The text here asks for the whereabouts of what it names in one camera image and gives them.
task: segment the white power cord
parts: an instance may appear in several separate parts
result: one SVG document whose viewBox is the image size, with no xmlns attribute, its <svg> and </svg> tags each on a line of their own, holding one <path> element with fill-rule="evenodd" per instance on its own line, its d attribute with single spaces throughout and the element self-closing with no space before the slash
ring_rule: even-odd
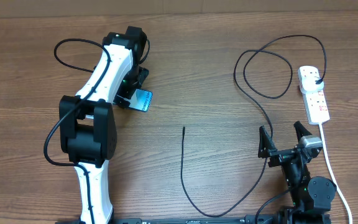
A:
<svg viewBox="0 0 358 224">
<path fill-rule="evenodd" d="M 349 205 L 347 204 L 347 201 L 345 199 L 345 196 L 343 196 L 341 189 L 339 189 L 338 183 L 336 182 L 335 176 L 334 176 L 334 172 L 331 168 L 331 164 L 329 163 L 329 159 L 328 159 L 328 152 L 327 152 L 327 146 L 326 146 L 326 140 L 324 138 L 324 131 L 323 131 L 323 125 L 321 123 L 318 124 L 318 127 L 320 129 L 320 135 L 321 135 L 321 141 L 323 142 L 323 151 L 324 151 L 324 158 L 326 159 L 326 163 L 327 163 L 327 168 L 329 171 L 329 174 L 334 182 L 334 184 L 336 185 L 336 190 L 340 196 L 340 198 L 342 199 L 343 204 L 345 205 L 346 211 L 347 211 L 347 216 L 349 217 L 349 224 L 353 224 L 353 218 L 352 218 L 352 212 L 351 212 L 351 208 L 349 207 Z"/>
</svg>

